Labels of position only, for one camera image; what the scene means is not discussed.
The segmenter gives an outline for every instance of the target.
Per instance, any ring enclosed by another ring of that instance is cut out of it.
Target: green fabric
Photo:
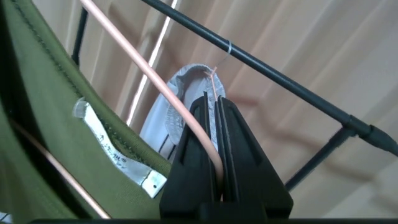
[[[31,1],[2,1],[1,13],[0,195],[6,200],[0,199],[0,211],[10,212],[16,223],[97,217],[36,148],[10,128],[7,117],[12,117],[113,218],[158,218],[162,192],[151,199],[115,168],[86,124],[72,116],[74,104],[85,97],[124,155],[165,176],[170,164],[101,101]]]

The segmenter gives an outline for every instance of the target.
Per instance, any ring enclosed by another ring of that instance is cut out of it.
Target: drying rack
[[[299,169],[290,180],[285,183],[285,187],[288,191],[291,191],[296,187],[307,175],[309,175],[309,173],[311,173],[312,170],[314,170],[314,168],[316,168],[317,165],[325,160],[337,147],[341,146],[350,137],[358,136],[367,143],[398,156],[398,144],[384,131],[373,125],[368,125],[355,116],[348,114],[304,86],[278,72],[263,61],[240,49],[238,46],[231,44],[229,40],[200,25],[167,4],[159,0],[141,1],[170,17],[187,29],[190,29],[192,32],[211,42],[221,50],[228,52],[231,47],[229,54],[232,57],[265,75],[267,78],[305,100],[307,103],[316,107],[318,110],[324,112],[341,124],[341,128],[330,138],[330,140],[301,169]],[[72,59],[78,66],[80,61],[79,53],[87,22],[87,16],[88,13],[83,8],[80,15],[78,32],[72,54]]]

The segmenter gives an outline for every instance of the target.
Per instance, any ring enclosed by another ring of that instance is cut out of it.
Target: corrugated wall
[[[80,3],[34,2],[72,52]],[[95,3],[149,60],[165,16],[141,1]],[[398,139],[398,1],[179,0],[176,9]],[[171,22],[153,67],[167,81],[183,65],[212,67],[225,55]],[[81,70],[126,121],[142,73],[90,16]],[[232,57],[218,67],[218,75],[283,181],[339,128],[336,121]],[[158,94],[147,82],[132,117],[136,132]],[[397,172],[396,158],[350,139],[293,190],[292,217],[398,217]]]

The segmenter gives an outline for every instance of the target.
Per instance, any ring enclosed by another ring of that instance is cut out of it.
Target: stitching
[[[42,48],[45,50],[45,53],[50,57],[51,61],[55,64],[55,66],[57,67],[57,70],[59,72],[62,72],[63,76],[67,79],[68,83],[72,86],[73,91],[75,92],[75,94],[77,95],[77,97],[81,98],[83,97],[83,95],[80,93],[79,89],[77,88],[77,86],[73,83],[72,79],[69,77],[68,73],[63,69],[62,65],[55,59],[55,57],[53,56],[53,54],[51,53],[50,49],[47,47],[47,45],[45,44],[45,42],[43,41],[43,39],[41,38],[41,36],[39,35],[39,33],[36,31],[35,27],[29,22],[28,18],[26,17],[24,11],[21,9],[19,3],[16,0],[12,0],[12,3],[14,3],[14,7],[17,9],[17,11],[19,12],[19,14],[22,16],[23,21],[25,24],[28,25],[28,28],[33,32],[33,34],[36,36],[37,41],[40,43],[40,45],[42,46]],[[148,164],[148,162],[146,162],[143,158],[141,158],[140,156],[138,156],[138,154],[136,154],[135,152],[132,151],[132,147],[122,139],[122,137],[116,132],[113,131],[111,125],[109,125],[104,119],[102,119],[100,116],[99,120],[102,122],[102,124],[104,125],[104,127],[107,130],[108,134],[111,134],[113,139],[118,140],[118,142],[124,146],[124,148],[127,150],[128,153],[130,153],[130,155],[132,156],[133,159],[135,159],[138,162],[141,162],[149,167],[152,168],[152,166],[150,166],[150,164]]]

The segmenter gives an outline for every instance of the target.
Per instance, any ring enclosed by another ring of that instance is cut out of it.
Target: beige curtain
[[[34,1],[72,52],[80,3]],[[165,16],[141,1],[95,3],[149,60]],[[179,0],[176,9],[398,139],[398,1]],[[225,55],[171,22],[153,67],[167,81],[188,63],[214,66]],[[81,70],[126,121],[142,72],[90,16]],[[235,58],[218,75],[284,182],[340,127]],[[158,94],[147,82],[132,117],[137,133]],[[394,156],[350,139],[292,191],[292,217],[398,217],[397,171]]]

